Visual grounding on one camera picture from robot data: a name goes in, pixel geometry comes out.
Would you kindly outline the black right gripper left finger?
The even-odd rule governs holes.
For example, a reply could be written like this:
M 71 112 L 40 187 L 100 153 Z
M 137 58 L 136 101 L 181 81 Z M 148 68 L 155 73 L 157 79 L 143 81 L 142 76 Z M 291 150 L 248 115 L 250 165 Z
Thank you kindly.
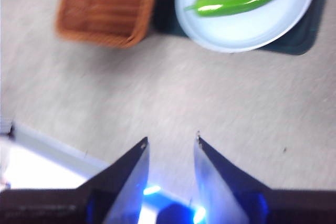
M 1 223 L 137 223 L 149 153 L 144 137 L 77 188 L 4 190 Z

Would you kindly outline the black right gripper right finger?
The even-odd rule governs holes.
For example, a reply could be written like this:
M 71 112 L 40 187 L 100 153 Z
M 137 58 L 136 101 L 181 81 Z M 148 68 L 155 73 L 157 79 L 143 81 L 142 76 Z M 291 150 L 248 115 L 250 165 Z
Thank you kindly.
M 335 223 L 334 190 L 268 187 L 200 135 L 194 165 L 207 223 Z

